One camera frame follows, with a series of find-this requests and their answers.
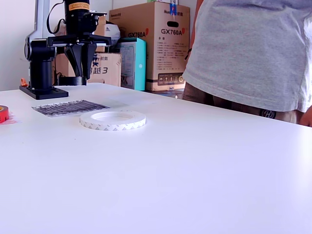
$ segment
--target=black mounting plate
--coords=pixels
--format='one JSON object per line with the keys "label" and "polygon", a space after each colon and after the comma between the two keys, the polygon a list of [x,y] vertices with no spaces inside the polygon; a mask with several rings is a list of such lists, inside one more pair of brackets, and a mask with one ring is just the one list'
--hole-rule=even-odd
{"label": "black mounting plate", "polygon": [[58,88],[54,88],[50,91],[36,91],[31,90],[28,87],[19,87],[20,90],[22,90],[24,93],[28,94],[32,98],[36,100],[44,100],[44,99],[53,99],[53,98],[66,98],[68,97],[68,92],[65,90],[61,90]]}

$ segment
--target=table surface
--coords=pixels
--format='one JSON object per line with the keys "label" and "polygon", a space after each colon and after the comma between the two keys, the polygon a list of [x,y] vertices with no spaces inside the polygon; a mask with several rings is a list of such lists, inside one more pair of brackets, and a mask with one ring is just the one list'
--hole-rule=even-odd
{"label": "table surface", "polygon": [[[0,92],[1,234],[311,234],[312,129],[104,84],[36,101]],[[31,106],[145,113],[122,132]]]}

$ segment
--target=double-sided tape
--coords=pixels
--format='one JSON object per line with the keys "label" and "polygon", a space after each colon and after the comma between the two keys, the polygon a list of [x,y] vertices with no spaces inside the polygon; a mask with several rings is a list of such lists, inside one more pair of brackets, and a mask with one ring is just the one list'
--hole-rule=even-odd
{"label": "double-sided tape", "polygon": [[0,123],[9,119],[9,108],[7,106],[0,106]]}
{"label": "double-sided tape", "polygon": [[101,131],[123,131],[142,127],[146,116],[135,111],[95,111],[80,116],[83,127]]}

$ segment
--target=orange strip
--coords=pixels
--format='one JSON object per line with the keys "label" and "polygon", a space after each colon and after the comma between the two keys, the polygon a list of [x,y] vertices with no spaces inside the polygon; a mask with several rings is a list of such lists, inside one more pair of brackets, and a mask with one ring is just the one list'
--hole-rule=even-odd
{"label": "orange strip", "polygon": [[6,106],[0,106],[0,123],[3,123],[9,119],[9,108]]}
{"label": "orange strip", "polygon": [[76,2],[76,3],[69,4],[68,9],[69,11],[80,10],[80,9],[90,11],[90,5],[85,2]]}

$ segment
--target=box label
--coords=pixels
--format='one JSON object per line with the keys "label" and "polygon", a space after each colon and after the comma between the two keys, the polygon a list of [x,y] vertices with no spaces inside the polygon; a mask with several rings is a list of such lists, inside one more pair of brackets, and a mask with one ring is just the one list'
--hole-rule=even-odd
{"label": "box label", "polygon": [[120,46],[121,53],[121,86],[135,88],[135,48],[134,46]]}
{"label": "box label", "polygon": [[80,9],[90,11],[90,5],[85,2],[76,2],[76,3],[69,4],[68,9],[70,11],[80,10]]}

